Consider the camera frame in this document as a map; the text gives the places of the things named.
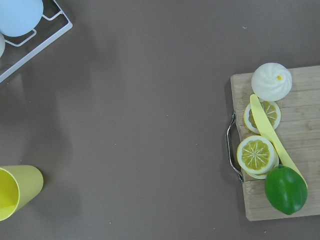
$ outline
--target metal handle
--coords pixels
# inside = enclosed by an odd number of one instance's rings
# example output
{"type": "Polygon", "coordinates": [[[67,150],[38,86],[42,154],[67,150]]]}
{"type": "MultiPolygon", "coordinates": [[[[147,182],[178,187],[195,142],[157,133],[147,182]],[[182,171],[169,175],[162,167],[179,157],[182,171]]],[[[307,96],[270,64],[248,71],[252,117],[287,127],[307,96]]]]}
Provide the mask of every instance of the metal handle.
{"type": "Polygon", "coordinates": [[[238,178],[239,180],[244,183],[244,176],[242,174],[241,171],[239,171],[238,169],[236,169],[236,167],[234,166],[234,155],[233,155],[233,151],[230,147],[230,143],[231,143],[231,138],[230,138],[230,131],[231,131],[231,128],[232,126],[236,123],[236,120],[237,120],[237,114],[235,112],[233,112],[232,114],[232,120],[231,120],[231,123],[226,131],[226,150],[228,152],[228,158],[229,158],[229,162],[230,162],[230,165],[231,167],[233,168],[233,170],[236,172],[236,174],[238,175],[238,178]]]}

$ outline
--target plastic cup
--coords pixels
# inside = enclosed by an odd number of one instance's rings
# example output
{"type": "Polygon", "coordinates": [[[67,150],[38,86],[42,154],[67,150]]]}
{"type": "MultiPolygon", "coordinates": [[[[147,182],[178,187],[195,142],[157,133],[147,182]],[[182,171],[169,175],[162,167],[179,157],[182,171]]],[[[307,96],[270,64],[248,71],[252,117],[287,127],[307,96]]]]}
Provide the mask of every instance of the plastic cup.
{"type": "Polygon", "coordinates": [[[0,221],[38,195],[43,185],[44,178],[34,166],[0,166],[0,221]]]}

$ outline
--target bun with yellow center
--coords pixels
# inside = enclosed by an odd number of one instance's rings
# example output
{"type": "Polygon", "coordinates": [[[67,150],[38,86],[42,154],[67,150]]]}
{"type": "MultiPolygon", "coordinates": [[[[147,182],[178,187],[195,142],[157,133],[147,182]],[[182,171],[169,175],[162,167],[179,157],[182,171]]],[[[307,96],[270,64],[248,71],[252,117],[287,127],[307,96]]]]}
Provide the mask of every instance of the bun with yellow center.
{"type": "Polygon", "coordinates": [[[281,64],[269,62],[255,70],[251,86],[260,99],[275,102],[283,99],[290,92],[292,76],[290,71],[281,64]]]}

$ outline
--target citrus slice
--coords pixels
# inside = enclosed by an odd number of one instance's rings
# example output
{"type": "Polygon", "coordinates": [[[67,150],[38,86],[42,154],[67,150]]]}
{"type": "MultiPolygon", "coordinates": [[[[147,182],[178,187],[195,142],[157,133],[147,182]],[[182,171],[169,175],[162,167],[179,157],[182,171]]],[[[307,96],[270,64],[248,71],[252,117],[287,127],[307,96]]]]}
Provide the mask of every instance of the citrus slice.
{"type": "Polygon", "coordinates": [[[240,142],[236,157],[243,170],[257,175],[268,172],[275,165],[276,154],[269,140],[254,135],[240,142]]]}
{"type": "MultiPolygon", "coordinates": [[[[260,100],[260,102],[273,129],[276,129],[279,126],[280,119],[281,119],[281,111],[278,104],[276,104],[274,101],[260,100]]],[[[255,123],[254,116],[251,111],[250,103],[246,106],[244,110],[243,120],[244,120],[244,124],[250,131],[256,134],[259,134],[259,130],[257,129],[257,125],[255,123]]]]}
{"type": "Polygon", "coordinates": [[[264,172],[264,173],[261,173],[261,174],[253,174],[253,173],[250,173],[250,172],[247,172],[247,171],[246,171],[246,173],[247,173],[249,176],[251,176],[251,177],[253,177],[253,178],[255,178],[255,179],[266,179],[268,173],[269,173],[273,168],[277,167],[278,165],[279,165],[279,156],[278,156],[278,154],[275,154],[275,164],[274,164],[274,166],[273,166],[269,171],[264,172]]]}

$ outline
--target yellow knife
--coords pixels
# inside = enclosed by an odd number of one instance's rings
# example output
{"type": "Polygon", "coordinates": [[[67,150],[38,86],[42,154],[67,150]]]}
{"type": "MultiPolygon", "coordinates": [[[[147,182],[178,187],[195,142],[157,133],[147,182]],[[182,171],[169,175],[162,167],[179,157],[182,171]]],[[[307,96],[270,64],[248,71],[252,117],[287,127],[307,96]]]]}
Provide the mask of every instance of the yellow knife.
{"type": "Polygon", "coordinates": [[[273,143],[282,165],[296,171],[302,177],[302,179],[305,182],[305,185],[308,187],[305,178],[302,176],[301,172],[299,171],[295,163],[292,161],[291,157],[289,156],[281,141],[279,140],[274,128],[272,127],[271,123],[267,118],[267,115],[265,114],[265,111],[261,106],[258,97],[255,94],[252,94],[250,96],[250,105],[253,119],[257,129],[260,132],[260,135],[273,143]]]}

